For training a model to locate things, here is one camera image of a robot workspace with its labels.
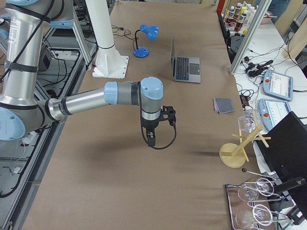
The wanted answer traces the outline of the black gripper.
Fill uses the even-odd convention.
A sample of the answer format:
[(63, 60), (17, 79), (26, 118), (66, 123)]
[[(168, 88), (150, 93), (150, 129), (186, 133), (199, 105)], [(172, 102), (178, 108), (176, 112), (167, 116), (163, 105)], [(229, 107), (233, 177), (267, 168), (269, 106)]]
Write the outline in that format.
[(154, 130), (159, 125), (159, 119), (155, 120), (146, 120), (144, 118), (141, 119), (141, 126), (146, 130), (147, 136), (147, 144), (148, 146), (154, 147), (155, 146), (155, 134)]

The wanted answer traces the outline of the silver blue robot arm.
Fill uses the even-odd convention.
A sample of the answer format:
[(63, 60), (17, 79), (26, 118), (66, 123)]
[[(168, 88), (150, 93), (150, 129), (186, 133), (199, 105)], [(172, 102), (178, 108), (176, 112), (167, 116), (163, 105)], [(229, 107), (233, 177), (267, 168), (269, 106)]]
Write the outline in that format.
[(86, 2), (97, 38), (95, 75), (112, 78), (103, 88), (60, 99), (36, 100), (35, 85), (46, 27), (72, 28), (74, 7), (71, 0), (8, 0), (10, 16), (5, 72), (0, 81), (0, 138), (12, 141), (65, 117), (109, 104), (140, 107), (144, 141), (155, 147), (154, 130), (164, 120), (163, 83), (156, 77), (139, 82), (122, 82), (128, 57), (116, 50), (109, 12), (105, 2)]

